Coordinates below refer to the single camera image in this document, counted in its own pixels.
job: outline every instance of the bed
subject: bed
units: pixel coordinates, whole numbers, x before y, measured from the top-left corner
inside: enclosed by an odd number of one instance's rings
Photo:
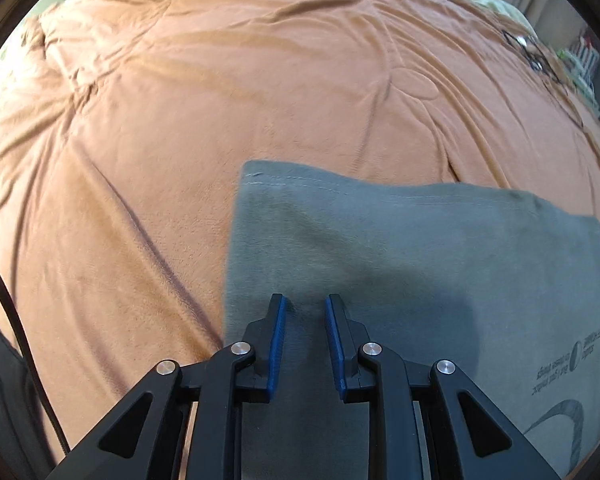
[[[503,30],[533,35],[500,0],[68,0],[27,21],[0,60],[0,273],[70,443],[155,362],[222,346],[247,160],[600,221],[599,122]]]

